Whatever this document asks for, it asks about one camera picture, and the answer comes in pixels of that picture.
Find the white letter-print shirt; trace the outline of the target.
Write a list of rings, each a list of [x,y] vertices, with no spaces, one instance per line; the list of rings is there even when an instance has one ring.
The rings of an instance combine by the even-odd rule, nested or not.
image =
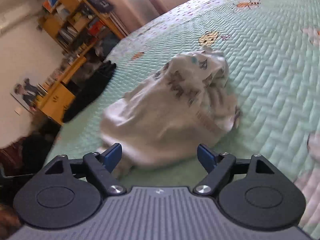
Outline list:
[[[104,147],[122,146],[116,178],[134,167],[157,168],[213,147],[240,121],[236,96],[226,83],[223,52],[204,46],[181,53],[103,111]]]

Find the yellow wooden desk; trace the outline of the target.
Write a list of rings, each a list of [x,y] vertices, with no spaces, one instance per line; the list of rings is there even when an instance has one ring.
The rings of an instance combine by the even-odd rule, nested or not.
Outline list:
[[[46,117],[52,119],[58,124],[62,124],[62,119],[65,111],[72,103],[75,95],[67,89],[67,83],[71,80],[72,76],[77,70],[87,61],[85,55],[93,48],[99,40],[93,38],[89,46],[82,46],[84,50],[76,59],[67,63],[66,69],[57,76],[51,86],[44,85],[44,96],[36,98],[36,113],[41,113]]]

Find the black folded garment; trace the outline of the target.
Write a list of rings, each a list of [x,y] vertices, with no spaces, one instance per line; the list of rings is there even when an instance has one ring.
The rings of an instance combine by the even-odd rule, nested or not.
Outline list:
[[[64,124],[70,122],[101,95],[112,79],[116,66],[115,63],[107,61],[86,80],[84,88],[80,90],[64,113],[62,118]]]

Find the cartoon boy poster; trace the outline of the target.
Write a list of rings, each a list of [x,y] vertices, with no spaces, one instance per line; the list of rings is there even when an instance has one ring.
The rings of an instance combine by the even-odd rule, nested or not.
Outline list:
[[[36,111],[36,98],[40,91],[37,86],[30,83],[28,77],[16,83],[10,94],[30,113]]]

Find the green quilted bee bedspread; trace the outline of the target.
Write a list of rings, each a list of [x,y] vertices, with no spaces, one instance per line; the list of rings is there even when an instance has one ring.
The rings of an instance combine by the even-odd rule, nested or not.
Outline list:
[[[48,155],[118,142],[126,185],[194,185],[199,144],[262,154],[302,190],[319,237],[319,0],[192,0],[122,40],[101,96]]]

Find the wooden bookshelf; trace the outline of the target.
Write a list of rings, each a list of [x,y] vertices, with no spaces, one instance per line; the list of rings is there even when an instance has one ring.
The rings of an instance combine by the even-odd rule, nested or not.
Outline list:
[[[37,27],[64,53],[88,49],[109,33],[123,39],[125,34],[112,20],[112,6],[105,1],[103,4],[108,11],[98,9],[92,0],[45,0]]]

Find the pink curtain left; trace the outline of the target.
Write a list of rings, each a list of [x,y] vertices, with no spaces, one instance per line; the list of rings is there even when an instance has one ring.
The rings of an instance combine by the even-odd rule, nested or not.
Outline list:
[[[107,0],[124,27],[132,33],[168,11],[161,0]]]

